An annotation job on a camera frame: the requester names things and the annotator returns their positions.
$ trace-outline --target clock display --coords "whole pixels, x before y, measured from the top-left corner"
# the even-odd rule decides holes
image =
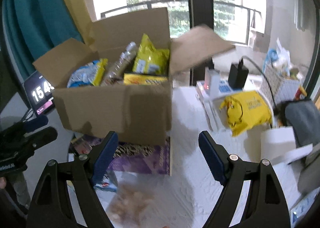
[[[51,90],[54,90],[54,87],[51,86],[51,84],[47,81],[44,81],[42,86],[37,86],[31,92],[34,102],[38,104],[44,98],[45,95],[47,96],[51,93]]]
[[[30,105],[34,113],[38,116],[49,112],[54,108],[52,91],[54,87],[43,77],[41,73],[35,71],[23,83]]]

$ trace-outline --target desk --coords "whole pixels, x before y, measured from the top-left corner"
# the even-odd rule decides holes
[[[170,228],[202,228],[219,198],[222,186],[213,179],[198,147],[199,133],[207,130],[216,143],[223,145],[228,153],[237,154],[246,161],[259,162],[260,133],[264,127],[256,126],[236,138],[231,137],[231,131],[213,133],[209,128],[203,105],[196,98],[194,87],[173,90],[172,120],[172,177],[121,172],[116,175],[120,182],[138,183],[140,187],[151,189],[154,193],[154,201],[146,210],[141,227],[161,228],[168,225]],[[302,165],[299,162],[291,165],[278,164],[274,169],[288,207],[291,208],[300,197],[297,182]],[[249,181],[244,182],[232,225],[241,219],[249,184]],[[106,208],[114,194],[98,191],[97,195]]]

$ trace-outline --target cardboard box flap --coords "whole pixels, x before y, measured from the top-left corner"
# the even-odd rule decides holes
[[[168,48],[170,44],[167,8],[139,10],[105,18],[94,22],[92,30],[98,52],[126,47],[130,42],[139,46],[143,33],[149,36],[156,48]]]
[[[55,89],[63,127],[103,138],[112,130],[123,142],[164,145],[170,88],[163,85],[112,85]]]
[[[193,68],[217,54],[235,48],[206,25],[193,27],[172,40],[169,72],[171,75]]]
[[[98,55],[76,39],[68,39],[38,58],[33,65],[54,87],[66,87],[70,75]]]

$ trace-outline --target blue gripper pad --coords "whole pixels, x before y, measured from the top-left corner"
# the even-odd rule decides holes
[[[96,185],[103,179],[103,176],[105,175],[108,166],[113,160],[113,155],[115,154],[115,151],[119,144],[118,134],[115,132],[109,132],[109,134],[105,137],[102,143],[100,145],[97,145],[97,147],[103,145],[106,139],[108,139],[108,142],[106,143],[101,153],[98,155],[95,163],[93,164],[93,173],[92,177],[90,178],[92,186]]]
[[[199,148],[206,160],[215,181],[224,186],[228,180],[226,173],[228,170],[228,152],[223,146],[217,145],[207,131],[199,134]]]

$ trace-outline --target food snack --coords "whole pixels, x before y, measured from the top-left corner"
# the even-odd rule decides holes
[[[168,78],[163,76],[125,73],[123,83],[125,85],[130,85],[130,84],[151,85],[151,84],[161,84],[162,82],[165,82],[165,81],[168,81]]]
[[[108,59],[100,59],[81,66],[71,75],[67,88],[83,85],[99,86],[107,63]]]
[[[220,109],[223,107],[227,107],[227,119],[233,137],[256,125],[272,122],[269,106],[256,91],[227,96]]]
[[[156,49],[146,34],[143,34],[132,71],[166,75],[170,56],[169,49]]]

